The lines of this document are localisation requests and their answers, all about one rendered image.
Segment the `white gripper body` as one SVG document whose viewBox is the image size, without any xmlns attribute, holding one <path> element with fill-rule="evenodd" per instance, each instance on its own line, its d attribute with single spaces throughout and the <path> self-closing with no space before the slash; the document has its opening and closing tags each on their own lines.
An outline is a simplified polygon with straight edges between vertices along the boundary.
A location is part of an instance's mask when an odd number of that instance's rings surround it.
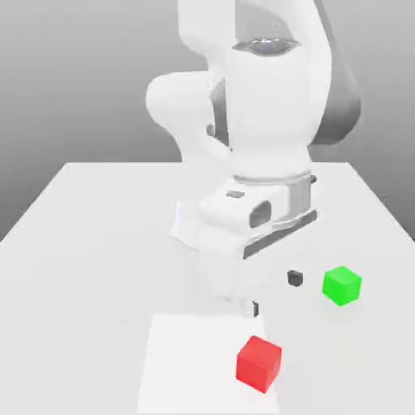
<svg viewBox="0 0 415 415">
<path fill-rule="evenodd" d="M 273 264 L 270 247 L 317 217 L 313 210 L 292 224 L 269 229 L 248 242 L 219 229 L 208 229 L 200 239 L 198 266 L 212 294 L 232 301 L 249 297 L 270 272 Z"/>
</svg>

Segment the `small green cube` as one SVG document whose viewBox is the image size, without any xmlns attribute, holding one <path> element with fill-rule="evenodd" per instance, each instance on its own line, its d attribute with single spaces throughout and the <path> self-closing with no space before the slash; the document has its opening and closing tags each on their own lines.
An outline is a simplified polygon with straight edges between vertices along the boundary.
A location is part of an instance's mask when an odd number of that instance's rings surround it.
<svg viewBox="0 0 415 415">
<path fill-rule="evenodd" d="M 322 292 L 338 306 L 357 300 L 362 278 L 347 267 L 337 267 L 324 273 Z"/>
</svg>

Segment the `small red cube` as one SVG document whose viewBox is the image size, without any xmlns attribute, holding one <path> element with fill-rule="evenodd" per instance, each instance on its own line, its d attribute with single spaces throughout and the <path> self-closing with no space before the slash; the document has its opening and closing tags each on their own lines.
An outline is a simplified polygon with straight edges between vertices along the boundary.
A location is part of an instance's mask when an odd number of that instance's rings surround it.
<svg viewBox="0 0 415 415">
<path fill-rule="evenodd" d="M 236 379 L 266 393 L 280 372 L 282 348 L 252 336 L 237 354 Z"/>
</svg>

